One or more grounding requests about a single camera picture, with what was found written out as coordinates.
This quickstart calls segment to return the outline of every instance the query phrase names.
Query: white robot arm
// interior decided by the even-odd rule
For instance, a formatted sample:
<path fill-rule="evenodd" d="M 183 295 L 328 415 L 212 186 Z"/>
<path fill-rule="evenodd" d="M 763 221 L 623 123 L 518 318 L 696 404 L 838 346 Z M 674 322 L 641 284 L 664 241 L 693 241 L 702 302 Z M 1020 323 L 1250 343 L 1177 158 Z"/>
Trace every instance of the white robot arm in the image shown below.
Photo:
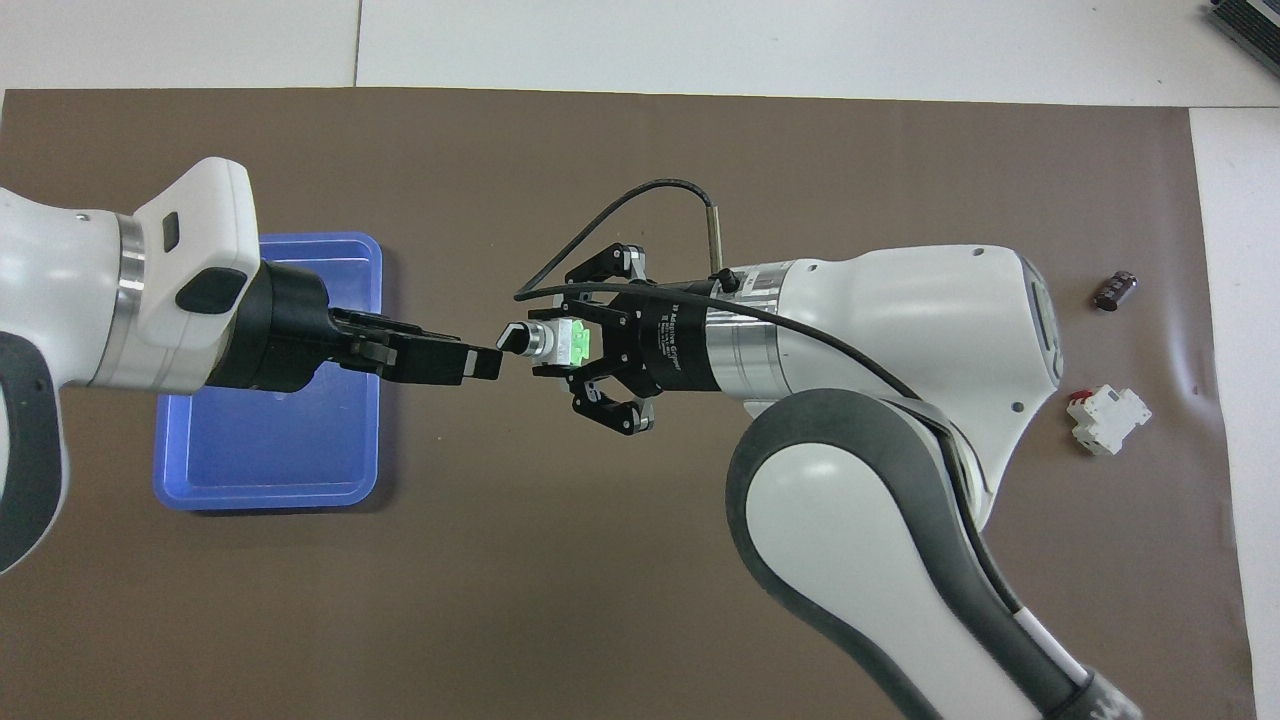
<path fill-rule="evenodd" d="M 0 188 L 0 573 L 67 493 L 58 389 L 292 392 L 326 360 L 394 382 L 495 378 L 500 354 L 330 309 L 312 273 L 262 263 L 244 168 L 201 160 L 133 215 Z"/>
<path fill-rule="evenodd" d="M 996 246 L 911 247 L 668 286 L 644 265 L 643 249 L 614 245 L 564 284 L 531 290 L 549 265 L 516 297 L 552 295 L 553 307 L 509 324 L 499 347 L 623 434 L 653 428 L 663 391 L 742 400 L 756 419 L 726 491 L 742 561 L 906 716 L 1142 716 L 1021 606 L 979 534 L 1061 378 L 1057 323 L 1029 263 Z M 566 318 L 602 325 L 603 357 L 563 364 Z M 636 398 L 607 397 L 607 377 Z"/>

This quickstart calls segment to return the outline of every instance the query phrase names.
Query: brown table surface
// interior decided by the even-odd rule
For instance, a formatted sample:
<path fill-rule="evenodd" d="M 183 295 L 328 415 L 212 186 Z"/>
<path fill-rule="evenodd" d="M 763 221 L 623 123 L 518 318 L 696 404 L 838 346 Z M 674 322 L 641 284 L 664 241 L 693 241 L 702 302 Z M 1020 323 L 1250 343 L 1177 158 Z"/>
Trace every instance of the brown table surface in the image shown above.
<path fill-rule="evenodd" d="M 652 177 L 713 193 L 735 264 L 1014 247 L 1055 292 L 1068 372 L 1006 475 L 996 559 L 1148 717 L 1253 716 L 1185 110 L 442 90 L 5 100 L 4 187 L 128 213 L 227 156 L 250 170 L 262 232 L 370 233 L 388 313 L 474 342 L 522 318 L 511 292 Z M 696 202 L 653 193 L 594 246 L 639 242 L 653 277 L 690 279 L 703 232 Z M 1091 310 L 1117 269 L 1142 286 L 1115 314 Z M 1114 459 L 1076 447 L 1064 410 L 1098 383 L 1155 413 Z M 723 396 L 664 395 L 657 429 L 623 438 L 518 360 L 497 383 L 385 386 L 375 496 L 255 516 L 156 501 L 154 409 L 64 392 L 70 497 L 0 578 L 5 717 L 897 716 L 741 566 L 723 478 L 749 419 Z"/>

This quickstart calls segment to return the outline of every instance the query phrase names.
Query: white electrical component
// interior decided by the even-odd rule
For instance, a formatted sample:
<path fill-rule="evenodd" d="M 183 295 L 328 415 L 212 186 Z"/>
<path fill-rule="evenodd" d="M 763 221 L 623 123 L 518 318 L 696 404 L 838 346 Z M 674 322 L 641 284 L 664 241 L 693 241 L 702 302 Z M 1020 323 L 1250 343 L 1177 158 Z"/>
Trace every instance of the white electrical component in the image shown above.
<path fill-rule="evenodd" d="M 1115 455 L 1124 446 L 1124 438 L 1138 425 L 1147 424 L 1151 410 L 1132 389 L 1112 389 L 1098 386 L 1071 395 L 1066 406 L 1075 418 L 1071 434 L 1094 455 Z"/>

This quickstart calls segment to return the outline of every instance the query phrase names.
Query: green plastic part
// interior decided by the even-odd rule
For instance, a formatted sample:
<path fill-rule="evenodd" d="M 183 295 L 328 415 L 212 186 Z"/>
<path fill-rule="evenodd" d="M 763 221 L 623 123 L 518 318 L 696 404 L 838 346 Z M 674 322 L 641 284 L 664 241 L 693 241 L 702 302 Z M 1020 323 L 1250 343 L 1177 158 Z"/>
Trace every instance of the green plastic part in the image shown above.
<path fill-rule="evenodd" d="M 591 329 L 584 325 L 582 320 L 573 320 L 571 327 L 568 361 L 577 368 L 591 357 Z"/>

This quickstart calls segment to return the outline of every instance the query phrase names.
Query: blue plastic bin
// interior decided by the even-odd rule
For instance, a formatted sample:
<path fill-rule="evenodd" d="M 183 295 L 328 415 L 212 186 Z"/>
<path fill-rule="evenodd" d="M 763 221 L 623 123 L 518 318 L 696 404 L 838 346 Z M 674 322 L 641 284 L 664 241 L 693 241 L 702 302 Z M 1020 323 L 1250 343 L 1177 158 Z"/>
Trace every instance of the blue plastic bin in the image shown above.
<path fill-rule="evenodd" d="M 274 234 L 264 260 L 324 278 L 329 304 L 381 311 L 383 254 L 361 233 Z M 207 387 L 160 397 L 154 487 L 175 510 L 353 505 L 378 482 L 375 375 L 325 363 L 294 393 Z"/>

